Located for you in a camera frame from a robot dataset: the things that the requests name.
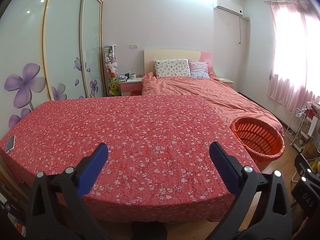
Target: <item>red floral tablecloth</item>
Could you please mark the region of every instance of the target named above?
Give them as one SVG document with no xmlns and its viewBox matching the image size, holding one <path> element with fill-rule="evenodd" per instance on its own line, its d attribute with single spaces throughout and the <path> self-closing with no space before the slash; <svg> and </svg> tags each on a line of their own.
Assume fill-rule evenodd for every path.
<svg viewBox="0 0 320 240">
<path fill-rule="evenodd" d="M 221 220 L 233 201 L 209 158 L 217 140 L 242 165 L 249 154 L 211 107 L 195 96 L 136 96 L 45 102 L 1 141 L 14 179 L 62 172 L 100 142 L 109 158 L 90 194 L 93 215 L 109 221 Z"/>
</svg>

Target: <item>pillow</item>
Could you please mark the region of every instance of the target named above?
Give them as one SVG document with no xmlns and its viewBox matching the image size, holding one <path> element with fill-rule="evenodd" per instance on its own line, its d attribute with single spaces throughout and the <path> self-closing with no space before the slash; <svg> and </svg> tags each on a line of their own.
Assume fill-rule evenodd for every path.
<svg viewBox="0 0 320 240">
<path fill-rule="evenodd" d="M 157 78 L 190 77 L 187 59 L 156 60 L 155 69 Z"/>
<path fill-rule="evenodd" d="M 210 78 L 208 75 L 208 62 L 198 62 L 189 59 L 191 78 Z"/>
</svg>

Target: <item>baseboard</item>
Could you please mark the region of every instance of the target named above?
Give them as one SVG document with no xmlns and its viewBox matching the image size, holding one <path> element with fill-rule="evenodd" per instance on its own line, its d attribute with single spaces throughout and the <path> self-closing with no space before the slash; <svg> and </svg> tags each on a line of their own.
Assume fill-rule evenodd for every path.
<svg viewBox="0 0 320 240">
<path fill-rule="evenodd" d="M 262 105 L 260 105 L 259 103 L 257 103 L 256 101 L 252 100 L 251 98 L 247 97 L 246 95 L 244 95 L 243 93 L 238 92 L 240 95 L 244 96 L 245 98 L 249 99 L 250 101 L 254 102 L 255 104 L 257 104 L 258 106 L 262 107 L 263 109 L 267 110 L 268 112 L 270 112 L 268 109 L 266 109 L 265 107 L 263 107 Z M 280 118 L 278 118 L 276 115 L 273 114 L 273 116 L 278 119 L 278 121 L 282 124 L 282 126 L 287 129 L 288 125 L 283 122 Z"/>
</svg>

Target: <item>pink curtain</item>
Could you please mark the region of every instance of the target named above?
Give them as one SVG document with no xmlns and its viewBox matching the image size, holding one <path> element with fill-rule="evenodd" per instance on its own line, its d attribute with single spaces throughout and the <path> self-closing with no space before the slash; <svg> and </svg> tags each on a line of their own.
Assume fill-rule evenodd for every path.
<svg viewBox="0 0 320 240">
<path fill-rule="evenodd" d="M 310 3 L 269 2 L 274 61 L 268 96 L 290 111 L 320 100 L 320 21 Z"/>
</svg>

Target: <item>smartphone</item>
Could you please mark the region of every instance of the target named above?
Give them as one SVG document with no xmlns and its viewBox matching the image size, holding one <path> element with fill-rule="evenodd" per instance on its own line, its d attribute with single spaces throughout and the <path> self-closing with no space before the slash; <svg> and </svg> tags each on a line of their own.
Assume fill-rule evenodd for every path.
<svg viewBox="0 0 320 240">
<path fill-rule="evenodd" d="M 7 146 L 5 148 L 5 153 L 9 153 L 14 149 L 14 143 L 16 141 L 16 136 L 13 135 L 7 140 Z"/>
</svg>

